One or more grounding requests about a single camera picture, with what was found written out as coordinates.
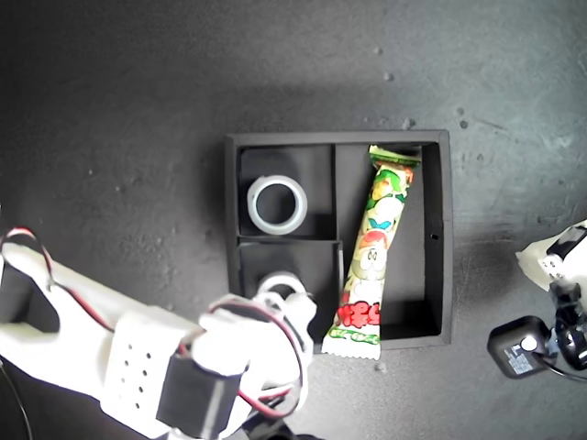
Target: black cable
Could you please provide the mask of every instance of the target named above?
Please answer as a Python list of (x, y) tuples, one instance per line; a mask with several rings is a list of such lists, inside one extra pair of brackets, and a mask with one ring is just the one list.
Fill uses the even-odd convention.
[(4, 378), (6, 379), (6, 382), (8, 383), (8, 387), (12, 391), (12, 394), (15, 396), (15, 400), (18, 403), (18, 408), (20, 408), (20, 412), (22, 413), (22, 418), (23, 418), (23, 421), (25, 422), (25, 427), (27, 428), (27, 438), (28, 438), (28, 440), (33, 440), (33, 431), (30, 428), (30, 421), (28, 420), (27, 410), (25, 410), (25, 406), (22, 404), (22, 399), (20, 399), (20, 395), (18, 394), (17, 387), (15, 386), (14, 382), (10, 379), (10, 376), (8, 376), (8, 373), (6, 373), (6, 370), (4, 368), (4, 364), (2, 363), (2, 360), (0, 360), (0, 370), (2, 371), (2, 374), (4, 375)]
[(533, 353), (533, 355), (534, 355), (534, 359), (537, 360), (538, 363), (540, 363), (540, 365), (546, 367), (547, 369), (552, 371), (557, 376), (561, 376), (562, 378), (565, 378), (568, 380), (574, 380), (575, 382), (587, 383), (587, 377), (578, 376), (576, 374), (572, 374), (572, 373), (564, 371), (560, 368), (557, 368), (554, 365), (552, 365), (550, 362), (547, 362), (546, 360), (544, 360), (544, 357), (542, 355), (539, 355), (538, 353)]
[(300, 395), (297, 398), (297, 402), (296, 404), (287, 412), (282, 412), (282, 413), (277, 413), (276, 411), (273, 410), (273, 408), (269, 405), (266, 405), (265, 403), (259, 401), (259, 400), (255, 400), (255, 399), (251, 399), (247, 394), (245, 394), (242, 390), (238, 391), (238, 396), (244, 400), (246, 403), (248, 403), (253, 409), (257, 410), (260, 413), (263, 413), (263, 415), (265, 415), (266, 417), (270, 417), (270, 418), (285, 418), (288, 417), (289, 415), (293, 414), (295, 411), (297, 411), (299, 409), (299, 407), (301, 406), (302, 399), (303, 399), (303, 393), (307, 392), (307, 378), (306, 378), (306, 370), (305, 370), (305, 366), (304, 366), (304, 362), (302, 360), (302, 354), (300, 353), (301, 348), (298, 349), (298, 347), (295, 345), (295, 342), (297, 342), (296, 336), (295, 334), (292, 332), (291, 327), (288, 326), (288, 324), (286, 324), (283, 320), (280, 320), (278, 318), (276, 318), (275, 316), (273, 316), (270, 312), (267, 312), (265, 310), (263, 310), (261, 308), (260, 304), (256, 304), (254, 302), (237, 302), (237, 301), (225, 301), (225, 302), (221, 302), (221, 303), (217, 303), (215, 305), (213, 305), (208, 312), (211, 314), (213, 313), (215, 310), (217, 309), (228, 309), (230, 311), (230, 309), (237, 309), (240, 311), (245, 311), (245, 312), (251, 312), (252, 314), (257, 314), (262, 316), (264, 319), (271, 321), (274, 325), (277, 325), (277, 327), (283, 332), (283, 334), (285, 335), (285, 337), (287, 337), (288, 341), (290, 342), (290, 344), (292, 345), (292, 349), (293, 352), (295, 353), (295, 357), (297, 359), (297, 364), (298, 364), (298, 368), (300, 369), (300, 375), (299, 375), (299, 382), (300, 382)]

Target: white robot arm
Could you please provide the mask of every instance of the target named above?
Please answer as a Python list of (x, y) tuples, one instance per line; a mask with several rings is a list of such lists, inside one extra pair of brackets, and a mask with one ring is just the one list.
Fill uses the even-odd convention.
[[(16, 235), (36, 239), (25, 228), (5, 239)], [(316, 313), (305, 291), (286, 300), (267, 285), (251, 300), (226, 295), (195, 324), (89, 280), (41, 250), (0, 244), (0, 268), (29, 276), (60, 320), (53, 334), (0, 324), (0, 356), (31, 377), (94, 397), (148, 438), (225, 438), (252, 411), (279, 418), (304, 404), (313, 353), (307, 326)], [(300, 387), (291, 410), (272, 408), (271, 399), (296, 394), (294, 382)]]
[(587, 383), (554, 365), (561, 354), (573, 369), (587, 369), (586, 226), (580, 222), (516, 254), (527, 277), (548, 291), (554, 319), (550, 329), (536, 316), (523, 316), (492, 330), (487, 348), (505, 376), (521, 379), (549, 369)]

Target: black wire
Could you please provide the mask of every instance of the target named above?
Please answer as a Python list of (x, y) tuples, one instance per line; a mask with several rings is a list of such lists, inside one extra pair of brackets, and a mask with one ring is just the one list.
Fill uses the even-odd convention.
[(0, 370), (2, 370), (2, 374), (4, 375), (6, 382), (8, 383), (8, 387), (12, 391), (12, 394), (15, 396), (15, 400), (18, 403), (18, 408), (20, 408), (20, 412), (22, 413), (23, 421), (25, 422), (25, 427), (27, 428), (27, 438), (28, 440), (33, 440), (33, 431), (30, 428), (30, 421), (28, 419), (27, 410), (25, 410), (25, 406), (22, 404), (22, 399), (20, 399), (20, 395), (18, 394), (17, 387), (6, 373), (4, 368), (4, 364), (2, 364), (2, 360), (0, 360)]
[(288, 417), (288, 416), (292, 415), (298, 409), (298, 405), (300, 403), (300, 400), (302, 399), (302, 392), (303, 392), (304, 388), (306, 387), (306, 378), (305, 378), (305, 372), (304, 372), (304, 365), (303, 365), (303, 361), (302, 361), (302, 355), (301, 355), (301, 353), (299, 353), (299, 351), (297, 350), (297, 348), (295, 346), (295, 343), (294, 343), (294, 338), (296, 338), (295, 334), (293, 332), (291, 332), (291, 327), (289, 327), (289, 325), (286, 324), (283, 321), (282, 322), (282, 325), (285, 326), (291, 332), (288, 335), (287, 331), (286, 330), (283, 330), (281, 328), (281, 325), (279, 324), (278, 319), (275, 318), (274, 316), (272, 316), (269, 312), (265, 312), (264, 310), (262, 310), (257, 304), (227, 301), (227, 302), (221, 302), (221, 303), (218, 303), (218, 304), (212, 306), (208, 310), (208, 312), (211, 314), (216, 309), (226, 309), (226, 310), (229, 310), (231, 308), (233, 310), (234, 309), (237, 309), (237, 310), (240, 310), (240, 311), (246, 310), (248, 312), (252, 312), (253, 314), (262, 316), (266, 320), (269, 320), (270, 322), (272, 322), (274, 325), (276, 325), (283, 332), (283, 334), (287, 337), (288, 341), (292, 345), (292, 349), (293, 349), (293, 352), (295, 353), (295, 357), (297, 359), (298, 367), (300, 369), (300, 376), (299, 376), (300, 396), (298, 397), (296, 404), (290, 410), (288, 410), (287, 412), (284, 412), (283, 415), (280, 418), (285, 418), (285, 417)]
[(552, 365), (550, 362), (547, 362), (546, 360), (544, 360), (544, 357), (542, 355), (539, 355), (538, 353), (533, 353), (533, 355), (534, 355), (534, 359), (536, 359), (540, 365), (546, 367), (547, 369), (552, 371), (554, 374), (561, 376), (562, 378), (565, 378), (568, 380), (574, 380), (575, 382), (587, 383), (587, 377), (578, 376), (576, 374), (572, 374), (572, 373), (564, 371), (560, 368), (557, 368), (554, 365)]

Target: red text on wrapper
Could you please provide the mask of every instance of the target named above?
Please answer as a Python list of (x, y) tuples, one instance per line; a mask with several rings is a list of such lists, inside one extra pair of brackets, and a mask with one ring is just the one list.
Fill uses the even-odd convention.
[(367, 302), (358, 301), (354, 304), (345, 304), (338, 307), (338, 318), (345, 327), (362, 328), (365, 325), (379, 325), (379, 303), (369, 305)]

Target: red wire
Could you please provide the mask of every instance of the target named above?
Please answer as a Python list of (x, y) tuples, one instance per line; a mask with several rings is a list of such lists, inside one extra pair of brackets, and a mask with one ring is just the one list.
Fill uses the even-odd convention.
[(241, 390), (238, 390), (238, 396), (243, 401), (248, 403), (253, 408), (253, 410), (258, 411), (259, 413), (262, 413), (263, 415), (266, 415), (267, 417), (271, 417), (272, 419), (282, 419), (283, 417), (285, 417), (284, 412), (276, 411), (271, 406), (267, 406), (266, 404), (261, 403), (260, 401), (257, 401), (256, 399), (250, 398), (247, 394), (245, 394)]
[(292, 390), (292, 387), (286, 388), (285, 390), (281, 390), (278, 392), (274, 392), (273, 394), (261, 394), (261, 396), (259, 396), (259, 399), (275, 399), (276, 397), (285, 396), (291, 390)]
[[(39, 245), (41, 251), (42, 251), (42, 256), (45, 259), (45, 264), (47, 266), (47, 272), (49, 274), (49, 279), (50, 279), (50, 285), (55, 285), (57, 287), (60, 287), (61, 289), (64, 289), (66, 292), (68, 292), (71, 297), (78, 303), (80, 304), (80, 306), (84, 309), (84, 311), (90, 315), (90, 317), (92, 319), (94, 319), (98, 324), (100, 324), (105, 330), (114, 333), (114, 328), (112, 328), (108, 322), (106, 321), (106, 319), (104, 319), (83, 297), (82, 295), (80, 295), (77, 291), (75, 291), (74, 289), (71, 289), (69, 287), (65, 287), (63, 284), (58, 283), (57, 281), (55, 281), (55, 279), (53, 278), (53, 258), (51, 258), (51, 255), (49, 253), (49, 251), (41, 244), (40, 240), (37, 238), (37, 235), (30, 229), (28, 229), (27, 227), (23, 227), (23, 226), (19, 226), (19, 227), (14, 227), (12, 228), (10, 231), (8, 231), (6, 233), (5, 236), (0, 238), (0, 255), (2, 254), (2, 246), (4, 245), (4, 243), (12, 237), (16, 237), (16, 236), (27, 236), (32, 238), (33, 240), (35, 240), (37, 242), (37, 244)], [(187, 355), (189, 353), (187, 347), (184, 344), (180, 344), (180, 346), (178, 347), (178, 350), (180, 352), (180, 354)]]
[[(227, 301), (227, 302), (222, 302), (220, 304), (214, 305), (213, 307), (210, 308), (210, 310), (208, 312), (211, 314), (215, 310), (217, 310), (218, 308), (222, 308), (222, 307), (226, 307), (226, 306), (233, 306), (233, 307), (237, 307), (237, 308), (241, 308), (241, 309), (255, 310), (259, 314), (261, 314), (264, 317), (266, 317), (267, 319), (269, 319), (273, 324), (277, 325), (277, 327), (283, 332), (285, 337), (287, 337), (290, 344), (292, 345), (293, 352), (295, 353), (295, 357), (297, 359), (297, 363), (300, 368), (300, 377), (299, 377), (300, 385), (301, 385), (301, 388), (303, 388), (305, 386), (305, 373), (304, 373), (303, 361), (301, 359), (300, 353), (295, 348), (296, 347), (295, 336), (287, 328), (286, 324), (283, 321), (277, 319), (273, 314), (266, 312), (264, 309), (261, 309), (259, 306), (257, 306), (256, 304), (253, 304), (253, 303)], [(300, 398), (298, 398), (297, 404), (294, 405), (290, 410), (288, 410), (286, 412), (279, 412), (279, 411), (273, 410), (273, 408), (271, 406), (266, 405), (262, 401), (252, 399), (250, 396), (248, 396), (242, 390), (238, 391), (238, 396), (242, 400), (244, 400), (246, 403), (248, 403), (254, 410), (256, 410), (260, 413), (263, 413), (267, 417), (270, 417), (273, 419), (282, 419), (282, 418), (285, 418), (285, 417), (293, 414), (295, 412), (295, 410), (297, 410), (297, 407), (300, 403)]]

